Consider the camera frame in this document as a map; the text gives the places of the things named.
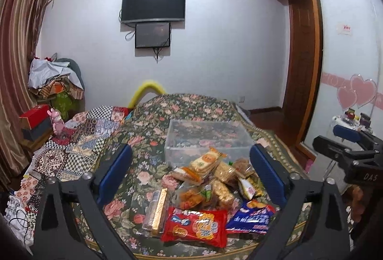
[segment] pink toy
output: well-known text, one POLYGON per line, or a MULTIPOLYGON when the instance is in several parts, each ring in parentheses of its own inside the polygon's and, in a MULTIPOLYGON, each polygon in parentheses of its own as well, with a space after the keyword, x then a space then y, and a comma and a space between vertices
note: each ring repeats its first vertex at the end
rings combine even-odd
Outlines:
POLYGON ((54 134, 59 135, 64 128, 64 121, 61 118, 60 111, 52 108, 50 111, 47 111, 47 113, 51 117, 54 134))

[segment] small black monitor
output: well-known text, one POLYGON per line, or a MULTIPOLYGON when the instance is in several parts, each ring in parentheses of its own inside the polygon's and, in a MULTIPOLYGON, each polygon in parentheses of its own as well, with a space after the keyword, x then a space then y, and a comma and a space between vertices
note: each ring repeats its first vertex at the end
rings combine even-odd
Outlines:
POLYGON ((184 20, 185 0, 122 0, 122 23, 184 20))
POLYGON ((136 48, 162 48, 170 46, 170 23, 137 23, 135 25, 136 48))

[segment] blue snack bag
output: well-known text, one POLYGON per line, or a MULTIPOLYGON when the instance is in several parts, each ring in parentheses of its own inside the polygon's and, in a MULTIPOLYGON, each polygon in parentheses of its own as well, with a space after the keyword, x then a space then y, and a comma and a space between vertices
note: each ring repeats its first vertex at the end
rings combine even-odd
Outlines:
POLYGON ((275 209, 256 200, 245 203, 226 224, 226 233, 266 234, 275 209))

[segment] wooden door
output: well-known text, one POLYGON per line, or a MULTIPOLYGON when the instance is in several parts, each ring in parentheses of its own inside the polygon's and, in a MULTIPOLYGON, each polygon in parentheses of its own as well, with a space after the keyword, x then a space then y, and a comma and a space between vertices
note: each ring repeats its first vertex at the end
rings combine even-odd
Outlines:
POLYGON ((312 0, 289 0, 290 59, 283 112, 290 123, 301 125, 314 69, 315 26, 312 0))

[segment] striped satin curtain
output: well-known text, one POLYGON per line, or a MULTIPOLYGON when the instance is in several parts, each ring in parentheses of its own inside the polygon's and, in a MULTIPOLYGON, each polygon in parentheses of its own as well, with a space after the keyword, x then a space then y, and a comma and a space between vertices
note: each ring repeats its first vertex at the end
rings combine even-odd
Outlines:
POLYGON ((7 185, 28 165, 18 117, 36 105, 28 91, 47 0, 0 0, 0 181, 7 185))

